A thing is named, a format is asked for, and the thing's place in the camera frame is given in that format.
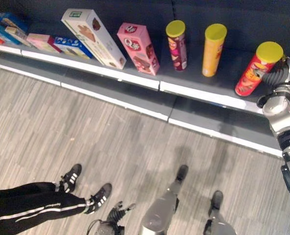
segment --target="yellow lid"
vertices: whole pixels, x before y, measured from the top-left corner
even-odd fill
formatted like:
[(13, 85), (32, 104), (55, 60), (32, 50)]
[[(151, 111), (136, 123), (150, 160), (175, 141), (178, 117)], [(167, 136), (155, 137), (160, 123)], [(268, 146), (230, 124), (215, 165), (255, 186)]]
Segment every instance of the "yellow lid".
[(276, 63), (283, 55), (282, 47), (275, 42), (264, 42), (257, 47), (257, 57), (267, 63)]
[(227, 35), (227, 31), (227, 28), (223, 24), (215, 23), (207, 27), (205, 37), (211, 41), (222, 40)]
[(185, 31), (185, 24), (183, 21), (171, 21), (166, 27), (166, 33), (169, 37), (176, 38), (181, 36)]

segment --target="white shelf edge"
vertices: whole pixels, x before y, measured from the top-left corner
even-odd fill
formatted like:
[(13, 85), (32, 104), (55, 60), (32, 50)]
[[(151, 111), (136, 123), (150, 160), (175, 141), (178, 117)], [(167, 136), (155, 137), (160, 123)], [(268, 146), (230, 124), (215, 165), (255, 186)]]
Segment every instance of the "white shelf edge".
[(156, 90), (158, 90), (159, 88), (159, 81), (131, 75), (125, 72), (116, 71), (116, 70), (112, 70), (112, 69), (108, 69), (108, 68), (88, 64), (88, 63), (83, 63), (83, 62), (75, 61), (72, 59), (61, 58), (61, 57), (53, 56), (53, 55), (46, 55), (39, 52), (22, 50), (21, 53), (22, 53), (22, 56), (24, 57), (43, 60), (43, 61), (47, 61), (51, 63), (60, 64), (63, 66), (68, 66), (75, 69), (97, 73), (103, 76), (115, 78), (118, 81), (126, 81), (126, 82), (134, 83), (137, 85), (156, 89)]
[(11, 54), (16, 54), (16, 55), (21, 55), (21, 50), (19, 48), (14, 48), (14, 47), (9, 47), (9, 46), (4, 46), (4, 45), (0, 45), (0, 51), (11, 53)]
[(258, 144), (258, 143), (254, 143), (254, 142), (251, 142), (251, 141), (243, 140), (243, 139), (240, 139), (240, 138), (237, 138), (237, 137), (233, 137), (233, 136), (230, 136), (230, 135), (227, 135), (227, 134), (223, 134), (223, 133), (220, 133), (220, 132), (217, 132), (217, 131), (214, 131), (214, 130), (206, 129), (206, 128), (203, 128), (203, 127), (200, 127), (200, 126), (195, 126), (195, 125), (192, 125), (192, 124), (189, 124), (189, 123), (186, 123), (186, 122), (182, 122), (182, 121), (178, 121), (178, 120), (175, 120), (175, 119), (172, 119), (172, 118), (169, 118), (168, 122), (173, 124), (173, 125), (181, 126), (181, 127), (184, 127), (184, 128), (190, 129), (190, 130), (194, 130), (194, 131), (209, 135), (211, 137), (216, 137), (216, 138), (219, 138), (219, 139), (223, 139), (223, 140), (226, 140), (226, 141), (229, 141), (229, 142), (233, 142), (233, 143), (245, 146), (245, 147), (252, 148), (252, 149), (254, 149), (256, 151), (259, 151), (259, 152), (269, 153), (269, 154), (272, 154), (274, 156), (277, 156), (278, 158), (282, 158), (282, 151), (278, 150), (278, 149), (266, 147), (266, 146)]
[(19, 73), (19, 74), (22, 74), (22, 75), (25, 75), (25, 76), (33, 77), (35, 79), (38, 79), (38, 80), (41, 80), (41, 81), (44, 81), (44, 82), (48, 82), (48, 83), (51, 83), (51, 84), (54, 84), (54, 85), (57, 85), (57, 86), (61, 86), (59, 81), (56, 81), (56, 80), (53, 80), (53, 79), (50, 79), (50, 78), (46, 78), (46, 77), (42, 77), (42, 76), (30, 73), (30, 72), (26, 72), (26, 71), (23, 71), (23, 70), (18, 70), (18, 69), (12, 68), (12, 67), (4, 66), (4, 65), (0, 65), (0, 69), (8, 70), (8, 71), (11, 71), (11, 72), (16, 72), (16, 73)]
[(262, 109), (258, 108), (256, 103), (230, 97), (228, 95), (221, 95), (211, 92), (205, 92), (189, 87), (183, 87), (172, 83), (160, 82), (160, 91), (171, 92), (186, 97), (192, 97), (199, 100), (205, 100), (211, 103), (217, 103), (222, 106), (228, 106), (241, 110), (250, 111), (253, 113), (263, 114)]
[(147, 114), (149, 116), (152, 116), (152, 117), (155, 117), (155, 118), (158, 118), (158, 119), (162, 119), (164, 121), (168, 120), (168, 116), (163, 115), (161, 113), (157, 113), (157, 112), (154, 112), (154, 111), (151, 111), (151, 110), (148, 110), (148, 109), (144, 109), (144, 108), (138, 107), (136, 105), (132, 105), (132, 104), (129, 104), (129, 103), (126, 103), (126, 102), (123, 102), (123, 101), (120, 101), (120, 100), (117, 100), (117, 99), (114, 99), (114, 98), (111, 98), (111, 97), (108, 97), (108, 96), (105, 96), (105, 95), (102, 95), (102, 94), (98, 94), (98, 93), (95, 93), (95, 92), (92, 92), (92, 91), (89, 91), (89, 90), (86, 90), (86, 89), (83, 89), (83, 88), (72, 86), (72, 85), (69, 85), (69, 84), (66, 84), (66, 83), (63, 83), (63, 82), (61, 83), (61, 87), (64, 87), (64, 88), (67, 88), (67, 89), (70, 89), (70, 90), (73, 90), (73, 91), (76, 91), (76, 92), (79, 92), (79, 93), (82, 93), (82, 94), (86, 94), (86, 95), (89, 95), (91, 97), (104, 100), (106, 102), (117, 104), (117, 105), (122, 106), (124, 108), (131, 109), (131, 110), (143, 113), (143, 114)]

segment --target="blue box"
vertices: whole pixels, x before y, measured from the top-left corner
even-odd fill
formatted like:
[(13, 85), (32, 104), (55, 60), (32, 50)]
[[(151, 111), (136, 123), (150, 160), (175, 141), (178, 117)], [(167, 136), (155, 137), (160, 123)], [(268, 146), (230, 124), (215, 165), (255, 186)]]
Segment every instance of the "blue box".
[(53, 44), (67, 55), (77, 55), (85, 59), (90, 59), (93, 57), (93, 55), (78, 39), (55, 37)]
[(12, 37), (9, 33), (4, 31), (4, 27), (0, 25), (0, 38), (4, 40), (5, 43), (19, 45), (21, 44), (17, 39)]
[(24, 33), (27, 32), (27, 25), (10, 12), (0, 13), (0, 21), (7, 26), (16, 27), (22, 30)]

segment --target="floor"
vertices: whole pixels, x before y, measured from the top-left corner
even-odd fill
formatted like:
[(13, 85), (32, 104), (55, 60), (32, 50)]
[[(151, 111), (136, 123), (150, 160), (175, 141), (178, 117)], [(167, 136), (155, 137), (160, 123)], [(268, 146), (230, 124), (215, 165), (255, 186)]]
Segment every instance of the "floor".
[(169, 235), (202, 234), (216, 189), (224, 193), (221, 213), (239, 235), (290, 235), (281, 160), (0, 70), (0, 189), (58, 181), (74, 163), (83, 165), (75, 194), (87, 198), (111, 182), (110, 200), (93, 215), (48, 221), (21, 234), (84, 235), (122, 200), (137, 204), (121, 220), (125, 234), (135, 235), (146, 209), (187, 164)]

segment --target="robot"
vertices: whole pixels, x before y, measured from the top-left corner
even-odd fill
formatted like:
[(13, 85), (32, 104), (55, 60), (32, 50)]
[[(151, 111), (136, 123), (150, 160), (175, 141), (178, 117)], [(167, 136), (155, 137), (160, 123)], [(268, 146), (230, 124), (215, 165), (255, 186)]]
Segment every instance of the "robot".
[[(262, 108), (264, 116), (269, 121), (270, 129), (283, 151), (285, 164), (281, 167), (281, 172), (287, 189), (290, 192), (290, 58), (287, 57), (285, 59), (281, 69), (278, 71), (263, 74), (257, 70), (256, 75), (261, 77), (268, 85), (273, 86), (273, 91), (259, 98), (257, 105)], [(139, 235), (167, 234), (172, 216), (179, 204), (177, 195), (180, 192), (188, 169), (186, 165), (180, 166), (174, 182), (147, 210), (141, 222)], [(232, 226), (219, 213), (222, 201), (222, 192), (216, 191), (211, 199), (211, 206), (208, 212), (210, 218), (206, 223), (204, 235), (236, 235)], [(111, 211), (107, 218), (107, 221), (111, 221), (111, 223), (101, 223), (99, 233), (97, 234), (123, 235), (122, 229), (120, 233), (118, 232), (117, 222), (131, 208), (129, 207), (126, 210), (120, 211), (118, 207), (115, 207), (114, 211)], [(110, 216), (112, 213), (117, 215), (120, 212), (122, 217)]]

